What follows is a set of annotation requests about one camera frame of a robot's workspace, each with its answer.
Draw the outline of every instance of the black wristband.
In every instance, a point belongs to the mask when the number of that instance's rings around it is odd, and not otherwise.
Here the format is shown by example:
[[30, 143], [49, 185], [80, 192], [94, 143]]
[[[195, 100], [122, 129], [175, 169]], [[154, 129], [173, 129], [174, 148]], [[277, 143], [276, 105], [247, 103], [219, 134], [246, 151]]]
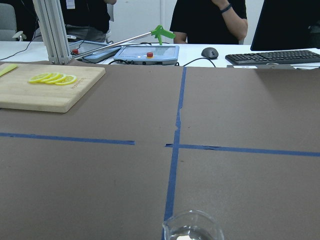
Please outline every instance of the black wristband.
[[228, 11], [231, 7], [232, 7], [232, 5], [231, 5], [231, 3], [229, 3], [229, 5], [225, 9], [220, 10], [220, 13], [223, 14], [224, 12]]

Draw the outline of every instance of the black keyboard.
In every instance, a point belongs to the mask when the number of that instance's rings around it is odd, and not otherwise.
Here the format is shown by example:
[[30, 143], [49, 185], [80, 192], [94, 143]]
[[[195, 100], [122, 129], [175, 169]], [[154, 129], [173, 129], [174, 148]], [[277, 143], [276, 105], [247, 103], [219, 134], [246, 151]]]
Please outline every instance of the black keyboard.
[[320, 54], [309, 50], [269, 51], [225, 56], [233, 65], [320, 63]]

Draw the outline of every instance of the monitor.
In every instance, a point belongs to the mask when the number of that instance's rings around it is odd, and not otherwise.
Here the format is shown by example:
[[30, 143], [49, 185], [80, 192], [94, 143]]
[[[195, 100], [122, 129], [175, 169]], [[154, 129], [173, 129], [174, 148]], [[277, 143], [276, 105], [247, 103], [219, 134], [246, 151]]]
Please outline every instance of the monitor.
[[319, 48], [320, 42], [311, 34], [319, 21], [320, 0], [264, 0], [250, 49]]

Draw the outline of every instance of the emergency stop button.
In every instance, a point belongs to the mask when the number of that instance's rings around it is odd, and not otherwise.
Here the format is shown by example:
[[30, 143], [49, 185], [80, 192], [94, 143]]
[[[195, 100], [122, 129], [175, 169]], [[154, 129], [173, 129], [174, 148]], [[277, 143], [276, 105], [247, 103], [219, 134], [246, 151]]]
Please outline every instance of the emergency stop button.
[[150, 51], [150, 52], [146, 53], [146, 58], [147, 59], [152, 59], [153, 57], [154, 57], [154, 53], [153, 52]]

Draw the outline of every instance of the glass beaker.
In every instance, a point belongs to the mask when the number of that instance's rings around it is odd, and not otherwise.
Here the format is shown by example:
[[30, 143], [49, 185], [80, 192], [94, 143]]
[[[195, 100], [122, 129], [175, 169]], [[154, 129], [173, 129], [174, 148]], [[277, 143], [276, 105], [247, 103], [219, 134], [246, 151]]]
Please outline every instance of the glass beaker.
[[207, 213], [188, 210], [162, 223], [165, 240], [224, 240], [217, 221]]

